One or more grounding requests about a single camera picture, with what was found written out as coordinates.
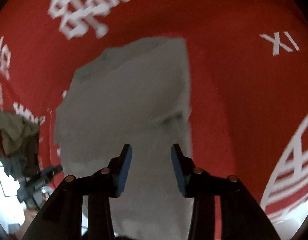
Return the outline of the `person's left hand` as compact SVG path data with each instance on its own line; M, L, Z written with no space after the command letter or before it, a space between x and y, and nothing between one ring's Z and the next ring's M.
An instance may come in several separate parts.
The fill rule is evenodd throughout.
M35 209L25 209L25 221L23 222L22 226L20 226L19 230L15 233L16 239L22 239L24 234L26 233L27 229L29 228L30 224L32 223L35 216L38 214L38 211Z

